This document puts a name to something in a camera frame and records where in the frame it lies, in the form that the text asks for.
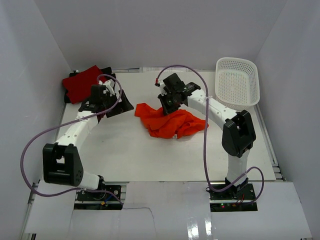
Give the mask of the orange t shirt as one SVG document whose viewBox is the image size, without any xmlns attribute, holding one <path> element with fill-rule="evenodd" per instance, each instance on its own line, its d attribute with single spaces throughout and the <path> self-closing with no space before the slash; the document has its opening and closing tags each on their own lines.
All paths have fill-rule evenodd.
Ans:
<svg viewBox="0 0 320 240">
<path fill-rule="evenodd" d="M 154 109 L 146 103 L 138 103 L 134 115 L 140 118 L 149 135 L 154 138 L 180 139 L 189 137 L 203 131 L 207 126 L 203 119 L 184 109 L 164 115 L 162 108 Z"/>
</svg>

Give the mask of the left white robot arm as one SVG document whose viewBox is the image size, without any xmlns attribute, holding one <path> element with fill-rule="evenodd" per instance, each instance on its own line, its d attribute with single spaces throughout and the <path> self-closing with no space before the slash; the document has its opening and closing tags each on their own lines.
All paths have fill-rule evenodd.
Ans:
<svg viewBox="0 0 320 240">
<path fill-rule="evenodd" d="M 99 200 L 105 196 L 106 187 L 100 184 L 101 177 L 84 170 L 80 149 L 87 136 L 103 117 L 133 110 L 124 90 L 118 94 L 105 84 L 91 86 L 90 96 L 80 105 L 75 122 L 55 142 L 42 149 L 43 178 L 48 184 L 87 189 L 90 196 Z"/>
</svg>

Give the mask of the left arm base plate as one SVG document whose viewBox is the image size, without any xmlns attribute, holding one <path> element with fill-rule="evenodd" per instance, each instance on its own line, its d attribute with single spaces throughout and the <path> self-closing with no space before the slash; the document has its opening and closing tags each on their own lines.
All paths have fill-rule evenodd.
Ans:
<svg viewBox="0 0 320 240">
<path fill-rule="evenodd" d="M 88 192 L 84 190 L 78 192 L 74 202 L 74 209 L 113 211 L 121 210 L 123 208 L 122 204 L 113 196 L 115 195 L 119 200 L 121 199 L 121 185 L 103 184 L 101 189 L 103 192 Z"/>
</svg>

